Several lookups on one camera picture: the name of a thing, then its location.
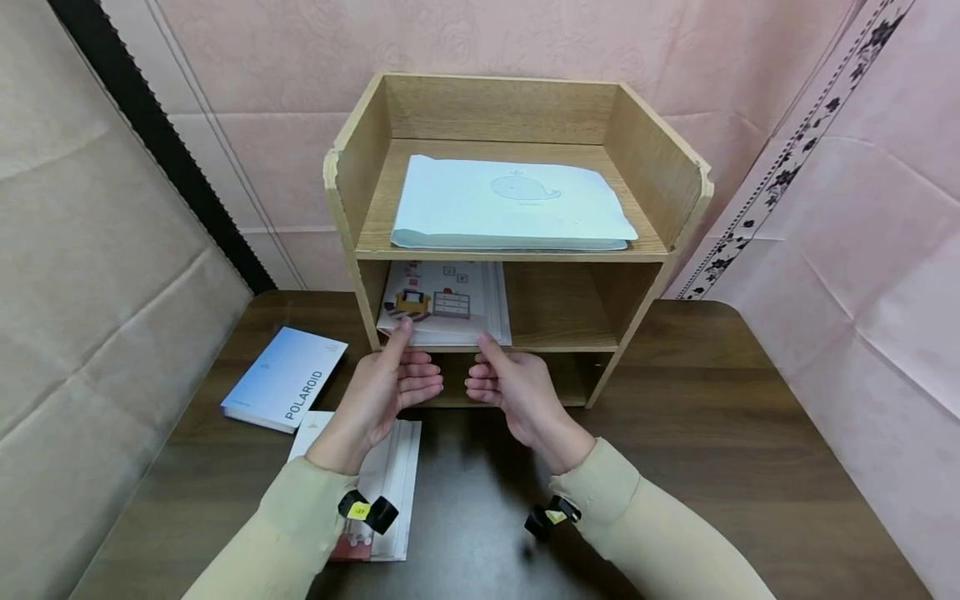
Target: yellow label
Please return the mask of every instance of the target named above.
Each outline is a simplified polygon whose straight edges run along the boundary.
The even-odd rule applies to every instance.
[[[562,511],[546,511],[546,517],[550,519],[550,522],[556,525],[560,521],[566,518],[566,515]]]
[[[355,518],[357,520],[364,520],[367,518],[367,515],[370,514],[370,505],[366,502],[354,502],[353,506],[350,507],[349,512],[347,513],[347,518]]]

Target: person's left hand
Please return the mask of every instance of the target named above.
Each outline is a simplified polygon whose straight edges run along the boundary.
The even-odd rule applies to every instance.
[[[357,363],[330,423],[310,445],[306,459],[335,472],[354,475],[375,445],[387,437],[396,415],[441,392],[444,377],[426,352],[407,351],[414,324],[404,318],[382,352]]]

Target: pink patterned wallpaper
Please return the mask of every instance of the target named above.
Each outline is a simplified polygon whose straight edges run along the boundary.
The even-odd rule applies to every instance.
[[[103,0],[280,287],[348,290],[320,165],[376,71],[624,80],[718,213],[857,0]]]
[[[960,598],[958,29],[952,0],[868,2],[667,292],[740,311],[938,598]]]

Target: blue and white box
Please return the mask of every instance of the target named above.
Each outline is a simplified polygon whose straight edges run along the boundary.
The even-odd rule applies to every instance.
[[[283,327],[220,404],[225,417],[293,433],[347,344]]]

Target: wooden shelf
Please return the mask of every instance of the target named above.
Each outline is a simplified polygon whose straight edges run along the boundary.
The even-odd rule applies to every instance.
[[[432,158],[504,160],[565,164],[600,173],[616,192],[623,213],[639,239],[627,242],[625,250],[613,252],[564,251],[435,251],[400,248],[390,242],[400,191],[410,155]],[[370,209],[355,247],[359,259],[381,260],[503,260],[562,262],[663,262],[668,255],[650,220],[636,202],[603,146],[586,144],[533,144],[477,142],[443,139],[393,139],[373,191]]]
[[[584,406],[593,391],[599,374],[607,366],[609,355],[601,354],[544,354],[553,379],[554,389],[563,406]],[[474,365],[472,354],[433,354],[433,362],[444,374],[444,390],[439,396],[422,404],[424,408],[483,408],[489,404],[467,397],[465,379]]]
[[[596,171],[638,239],[614,252],[431,251],[390,242],[410,156]],[[713,194],[709,166],[628,85],[386,73],[324,159],[324,188],[372,349],[392,260],[504,263],[513,349],[539,353],[568,406],[600,396]],[[466,372],[476,348],[432,348]],[[472,406],[447,381],[430,406]]]

